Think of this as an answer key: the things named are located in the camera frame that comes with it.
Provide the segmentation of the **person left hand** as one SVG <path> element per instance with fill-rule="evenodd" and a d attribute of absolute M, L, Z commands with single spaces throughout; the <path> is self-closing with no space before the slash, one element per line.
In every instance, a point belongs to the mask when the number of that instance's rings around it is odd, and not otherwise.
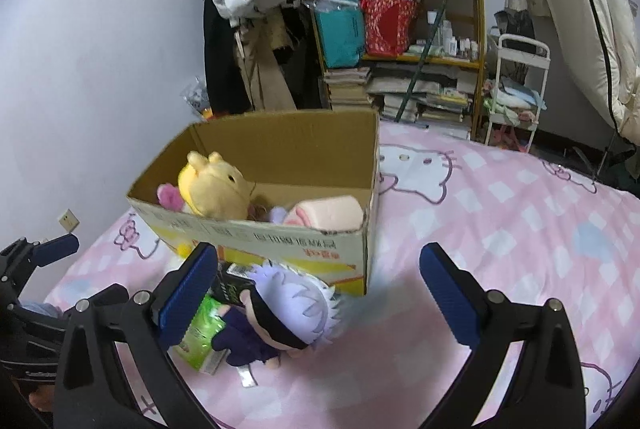
<path fill-rule="evenodd" d="M 36 389 L 28 394 L 29 404 L 34 409 L 43 413 L 50 413 L 53 411 L 54 403 L 54 386 L 53 385 L 39 385 Z"/>

